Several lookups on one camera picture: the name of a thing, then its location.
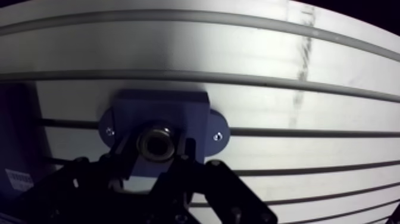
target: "slatwall panel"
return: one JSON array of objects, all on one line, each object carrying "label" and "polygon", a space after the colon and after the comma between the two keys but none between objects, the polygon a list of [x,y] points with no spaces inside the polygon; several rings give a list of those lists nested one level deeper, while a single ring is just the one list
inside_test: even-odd
[{"label": "slatwall panel", "polygon": [[297,106],[297,91],[287,89],[126,80],[37,83],[43,117],[66,120],[98,121],[123,88],[205,90],[230,127],[400,130],[400,104],[371,99],[305,92]]},{"label": "slatwall panel", "polygon": [[[1,26],[39,18],[142,9],[252,15],[265,18],[266,26],[273,20],[289,21],[312,32],[305,37],[290,29],[282,33],[215,22],[103,21],[1,34]],[[337,34],[331,33],[328,40],[324,30]],[[242,74],[299,80],[297,85],[326,83],[392,94],[391,99],[400,95],[397,36],[293,1],[28,2],[0,10],[0,49],[3,77],[32,71],[187,70],[213,72],[216,77]],[[379,55],[369,49],[378,49]],[[212,108],[223,113],[234,128],[400,131],[400,104],[393,102],[398,99],[385,102],[285,88],[144,80],[40,81],[36,87],[44,119],[97,122],[118,90],[140,88],[207,91]],[[108,151],[96,130],[45,130],[56,158],[84,155],[94,161]],[[241,179],[270,203],[281,224],[384,223],[400,196],[396,175],[400,170],[400,138],[396,136],[233,136],[223,152],[206,159],[221,159],[242,175]],[[307,174],[302,173],[304,169],[308,169]],[[154,181],[133,177],[124,184],[132,191],[147,191]],[[203,196],[195,195],[193,202],[191,212],[199,220],[220,223]]]}]

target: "white label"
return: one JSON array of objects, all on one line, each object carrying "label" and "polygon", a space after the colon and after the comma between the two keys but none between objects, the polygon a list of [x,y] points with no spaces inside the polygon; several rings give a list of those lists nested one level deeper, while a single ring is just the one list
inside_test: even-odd
[{"label": "white label", "polygon": [[5,169],[12,188],[18,191],[27,191],[33,187],[33,181],[29,173]]}]

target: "screw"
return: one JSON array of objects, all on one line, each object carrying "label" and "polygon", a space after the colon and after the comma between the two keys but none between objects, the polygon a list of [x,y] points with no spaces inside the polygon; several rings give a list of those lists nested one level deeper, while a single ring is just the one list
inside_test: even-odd
[{"label": "screw", "polygon": [[216,142],[219,142],[220,140],[222,140],[223,135],[221,134],[221,132],[218,132],[214,135],[213,140]]},{"label": "screw", "polygon": [[114,130],[113,130],[111,127],[106,128],[105,133],[106,133],[108,136],[113,136],[113,135],[115,135],[115,132],[114,132]]},{"label": "screw", "polygon": [[184,224],[186,221],[188,221],[188,217],[184,214],[177,214],[175,216],[175,221],[179,224]]}]

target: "bolt head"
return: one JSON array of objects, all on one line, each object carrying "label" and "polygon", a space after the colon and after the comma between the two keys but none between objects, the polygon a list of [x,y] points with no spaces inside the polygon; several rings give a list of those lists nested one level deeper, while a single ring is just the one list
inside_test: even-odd
[{"label": "bolt head", "polygon": [[216,141],[216,142],[219,142],[220,140],[222,140],[223,139],[223,135],[222,135],[222,133],[221,132],[218,132],[218,133],[216,133],[214,136],[213,136],[213,140],[214,141]]},{"label": "bolt head", "polygon": [[114,130],[113,130],[111,127],[106,128],[105,133],[106,133],[108,136],[113,136],[113,135],[115,135],[115,132],[114,132]]}]

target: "horizontal groove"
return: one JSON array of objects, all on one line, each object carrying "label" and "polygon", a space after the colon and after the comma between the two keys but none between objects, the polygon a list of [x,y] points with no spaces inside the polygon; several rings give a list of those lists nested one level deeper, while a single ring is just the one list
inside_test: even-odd
[{"label": "horizontal groove", "polygon": [[400,54],[371,43],[350,38],[326,30],[308,27],[287,21],[273,20],[270,18],[255,17],[231,13],[218,13],[210,11],[191,10],[124,10],[103,11],[62,15],[57,17],[42,18],[25,21],[0,27],[0,36],[12,33],[26,32],[29,30],[46,29],[51,27],[70,26],[85,23],[103,23],[112,21],[184,21],[193,23],[213,23],[232,26],[253,27],[257,29],[274,30],[295,35],[308,36],[352,48],[367,51],[382,57],[400,61]]},{"label": "horizontal groove", "polygon": [[[387,189],[387,188],[393,188],[396,186],[400,186],[400,182],[391,183],[391,184],[383,185],[383,186],[377,186],[374,188],[367,188],[367,189],[362,189],[362,190],[357,190],[357,191],[338,193],[338,194],[322,195],[322,196],[308,197],[308,198],[294,198],[294,199],[286,199],[286,200],[265,201],[265,203],[269,206],[306,203],[306,202],[312,202],[312,201],[329,200],[329,199],[334,199],[334,198],[341,198],[341,197],[348,197],[348,196],[353,196],[353,195],[358,195],[358,194],[365,194],[365,193],[369,193],[369,192],[373,192],[373,191],[379,191],[379,190],[383,190],[383,189]],[[192,204],[190,204],[190,207],[209,208],[210,205],[207,203],[192,203]]]},{"label": "horizontal groove", "polygon": [[399,201],[400,200],[397,199],[397,200],[394,200],[394,201],[390,201],[388,203],[379,204],[377,206],[372,206],[372,207],[368,207],[368,208],[360,209],[360,210],[356,210],[356,211],[350,211],[350,212],[342,213],[342,214],[336,214],[336,215],[333,215],[333,216],[326,216],[326,217],[321,217],[321,218],[317,218],[317,219],[308,219],[308,220],[302,220],[302,221],[296,221],[296,222],[285,222],[285,223],[280,223],[280,224],[306,224],[306,223],[311,223],[311,222],[325,221],[325,220],[329,220],[329,219],[337,219],[337,218],[344,217],[344,216],[350,216],[352,214],[357,214],[357,213],[362,213],[362,212],[365,212],[365,211],[370,211],[370,210],[373,210],[373,209],[378,209],[380,207],[388,206],[390,204],[397,203]]},{"label": "horizontal groove", "polygon": [[[47,127],[64,127],[76,129],[96,129],[98,122],[77,120],[39,119],[37,124]],[[282,138],[400,138],[400,132],[366,132],[341,130],[299,130],[299,129],[230,129],[231,136],[247,137],[282,137]]]},{"label": "horizontal groove", "polygon": [[399,138],[400,132],[369,132],[346,130],[301,130],[301,129],[230,129],[232,136],[287,137],[287,138]]},{"label": "horizontal groove", "polygon": [[375,224],[375,223],[377,223],[379,221],[383,221],[385,219],[388,219],[389,217],[390,216],[386,216],[386,217],[383,217],[383,218],[380,218],[380,219],[377,219],[377,220],[374,220],[374,221],[371,221],[371,222],[367,222],[367,223],[364,223],[364,224]]},{"label": "horizontal groove", "polygon": [[131,79],[174,82],[201,82],[228,85],[245,85],[299,91],[321,92],[381,101],[400,102],[400,96],[346,86],[330,85],[276,77],[252,76],[231,73],[210,73],[178,70],[71,70],[35,71],[24,73],[0,73],[1,81],[18,80],[92,80],[92,79]]},{"label": "horizontal groove", "polygon": [[373,169],[378,167],[400,165],[400,160],[381,163],[358,164],[350,166],[301,168],[301,169],[280,169],[280,170],[235,170],[238,176],[282,176],[282,175],[304,175],[317,173],[345,172],[352,170]]},{"label": "horizontal groove", "polygon": [[98,122],[82,122],[77,120],[38,119],[37,125],[44,127],[64,127],[76,129],[98,129]]}]

